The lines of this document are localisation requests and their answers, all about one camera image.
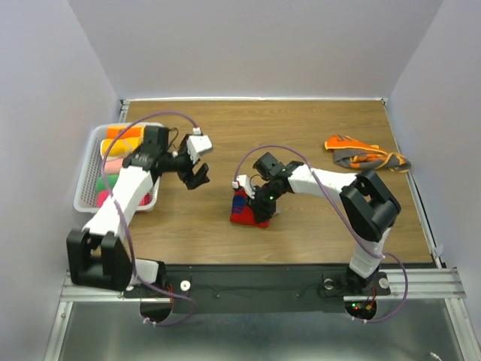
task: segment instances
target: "gray wall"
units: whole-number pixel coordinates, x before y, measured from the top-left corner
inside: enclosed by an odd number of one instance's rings
[[[441,0],[70,0],[122,98],[388,96]]]
[[[481,339],[481,2],[445,0],[388,101],[444,259]]]
[[[89,130],[117,100],[67,1],[3,2],[0,50],[0,359],[39,360]]]

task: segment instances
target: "gray floor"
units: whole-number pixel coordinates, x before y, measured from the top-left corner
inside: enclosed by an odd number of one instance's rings
[[[379,302],[379,313],[398,301]],[[463,360],[443,300],[408,301],[395,318],[363,325],[342,314],[197,315],[182,326],[142,324],[132,303],[77,303],[61,360]]]

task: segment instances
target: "white basket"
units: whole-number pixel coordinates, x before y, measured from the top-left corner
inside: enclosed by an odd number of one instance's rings
[[[130,123],[122,123],[121,125],[127,126],[128,124]],[[97,213],[98,211],[95,185],[98,177],[100,177],[100,166],[102,162],[100,143],[106,138],[107,128],[118,125],[118,123],[104,124],[93,129],[90,134],[74,198],[74,208],[81,213]],[[139,125],[163,126],[161,123],[139,123]],[[150,188],[150,203],[148,205],[139,205],[137,211],[151,211],[157,203],[158,192],[159,179],[154,186]]]

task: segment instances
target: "crumpled towel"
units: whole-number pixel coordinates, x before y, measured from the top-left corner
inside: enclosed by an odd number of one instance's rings
[[[406,172],[411,163],[396,152],[386,152],[379,145],[369,145],[346,135],[333,135],[324,142],[326,150],[333,150],[334,163],[344,168],[380,169]]]

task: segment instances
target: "wooden table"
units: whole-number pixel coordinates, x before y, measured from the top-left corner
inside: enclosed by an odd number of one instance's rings
[[[294,147],[316,168],[339,172],[350,170],[335,165],[323,149],[333,134],[396,150],[381,102],[132,102],[127,121],[160,110],[187,113],[209,135],[214,152],[203,161],[210,167],[210,183],[187,190],[176,174],[162,177],[155,208],[137,213],[131,224],[138,257],[168,263],[349,262],[355,242],[325,199],[286,194],[268,229],[239,226],[229,222],[231,181],[241,157],[261,144]],[[177,145],[192,131],[181,117],[153,121],[178,127]],[[271,152],[284,164],[296,159],[284,150]],[[251,155],[240,173],[255,174],[253,163],[263,153]],[[389,170],[379,174],[402,206],[385,250],[405,262],[430,262],[405,175]]]

